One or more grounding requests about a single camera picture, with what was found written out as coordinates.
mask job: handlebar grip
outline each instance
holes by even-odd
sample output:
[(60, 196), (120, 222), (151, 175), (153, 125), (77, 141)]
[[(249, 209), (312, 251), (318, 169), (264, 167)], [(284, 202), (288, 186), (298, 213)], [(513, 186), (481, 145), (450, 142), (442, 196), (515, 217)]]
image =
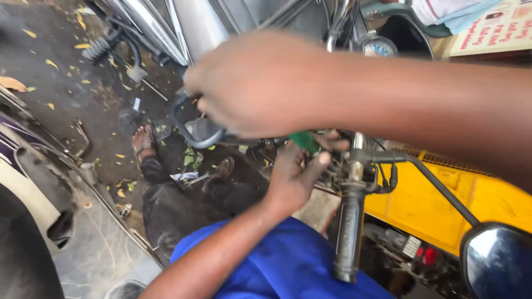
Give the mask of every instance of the handlebar grip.
[(340, 228), (333, 263), (334, 275), (346, 283), (356, 282), (359, 270), (365, 193), (354, 187), (342, 189)]
[(187, 102), (191, 102), (192, 99), (187, 95), (181, 95), (178, 97), (177, 101), (172, 106), (172, 120), (173, 123), (176, 125), (176, 128), (179, 130), (181, 135), (183, 135), (183, 138), (190, 144), (192, 147), (196, 148), (208, 148), (210, 146), (215, 145), (218, 143), (226, 134), (226, 130), (223, 128), (220, 128), (216, 133), (214, 133), (211, 137), (204, 139), (204, 140), (196, 140), (190, 134), (190, 132), (187, 130), (187, 127), (185, 127), (185, 124), (182, 123), (178, 117), (177, 113), (179, 110), (181, 110), (181, 107)]

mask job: green screwdriver handle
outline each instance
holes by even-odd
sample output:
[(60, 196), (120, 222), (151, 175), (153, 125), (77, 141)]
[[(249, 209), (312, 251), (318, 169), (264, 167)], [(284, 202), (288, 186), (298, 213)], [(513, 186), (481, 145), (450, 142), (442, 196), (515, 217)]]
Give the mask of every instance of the green screwdriver handle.
[(312, 134), (308, 131), (296, 132), (288, 135), (300, 148), (309, 151), (311, 157), (316, 156), (320, 152), (320, 145), (314, 140)]

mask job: blue shirt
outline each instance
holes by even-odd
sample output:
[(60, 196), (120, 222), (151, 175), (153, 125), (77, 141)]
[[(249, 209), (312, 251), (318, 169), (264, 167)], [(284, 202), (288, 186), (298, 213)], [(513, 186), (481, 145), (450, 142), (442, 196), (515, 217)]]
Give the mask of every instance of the blue shirt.
[[(185, 237), (177, 244), (170, 262), (225, 223), (215, 223)], [(262, 239), (214, 298), (393, 299), (362, 271), (356, 276), (356, 284), (335, 279), (331, 274), (334, 254), (334, 249), (317, 231), (295, 218), (288, 218)]]

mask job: poster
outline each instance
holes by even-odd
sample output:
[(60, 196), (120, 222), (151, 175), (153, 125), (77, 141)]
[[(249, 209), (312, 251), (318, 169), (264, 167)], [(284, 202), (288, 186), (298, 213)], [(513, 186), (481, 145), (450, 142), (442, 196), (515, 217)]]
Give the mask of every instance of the poster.
[(532, 0), (508, 0), (461, 32), (449, 56), (524, 49), (532, 49)]

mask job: dark trousers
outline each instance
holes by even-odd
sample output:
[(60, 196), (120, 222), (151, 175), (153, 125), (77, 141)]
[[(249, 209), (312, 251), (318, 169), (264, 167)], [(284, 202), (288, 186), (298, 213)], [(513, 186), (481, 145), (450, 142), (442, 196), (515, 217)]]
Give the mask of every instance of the dark trousers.
[(140, 170), (147, 183), (143, 196), (146, 237), (170, 258), (177, 243), (194, 231), (242, 213), (260, 200), (261, 194), (249, 184), (213, 179), (207, 195), (190, 198), (177, 186), (156, 155), (143, 159)]

